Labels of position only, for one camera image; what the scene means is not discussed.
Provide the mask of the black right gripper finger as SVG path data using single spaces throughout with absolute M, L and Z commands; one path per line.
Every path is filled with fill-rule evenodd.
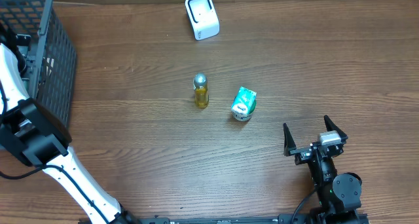
M 340 136 L 341 141 L 345 142 L 348 139 L 348 135 L 344 133 L 330 118 L 328 115 L 324 115 L 324 121 L 328 132 L 336 131 Z
M 283 133 L 284 133 L 283 154 L 286 157 L 288 157 L 294 154 L 294 150 L 297 149 L 297 146 L 295 145 L 294 139 L 286 123 L 283 123 Z

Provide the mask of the green lid white jar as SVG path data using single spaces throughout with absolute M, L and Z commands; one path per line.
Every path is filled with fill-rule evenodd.
M 234 102 L 231 107 L 232 116 L 237 121 L 246 122 L 252 117 L 256 105 L 256 100 L 251 105 L 248 105 L 246 103 Z

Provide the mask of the teal white tissue pack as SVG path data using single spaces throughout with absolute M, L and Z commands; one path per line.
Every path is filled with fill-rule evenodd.
M 245 87 L 240 87 L 231 105 L 231 111 L 238 115 L 250 115 L 256 107 L 257 93 Z

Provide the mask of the yellow oil bottle silver cap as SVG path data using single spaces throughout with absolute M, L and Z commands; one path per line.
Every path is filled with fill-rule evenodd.
M 208 79 L 203 73 L 197 73 L 193 79 L 194 102 L 200 109 L 209 104 Z

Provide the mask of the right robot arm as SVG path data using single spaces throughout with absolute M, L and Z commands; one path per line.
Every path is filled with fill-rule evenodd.
M 327 131 L 320 133 L 318 140 L 308 147 L 298 148 L 288 125 L 283 124 L 284 149 L 287 157 L 294 157 L 295 164 L 307 164 L 314 190 L 295 208 L 290 223 L 366 223 L 366 215 L 359 215 L 361 207 L 362 179 L 355 173 L 339 174 L 333 159 L 344 152 L 348 136 L 328 115 L 324 116 Z M 298 213 L 312 195 L 317 195 L 319 207 L 309 214 L 298 217 Z

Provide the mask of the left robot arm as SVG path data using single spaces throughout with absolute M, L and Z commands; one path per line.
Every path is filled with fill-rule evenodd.
M 42 171 L 73 197 L 91 223 L 138 223 L 82 165 L 67 128 L 27 93 L 20 75 L 26 60 L 17 41 L 11 29 L 1 29 L 1 146 L 34 169 L 1 177 L 17 180 Z

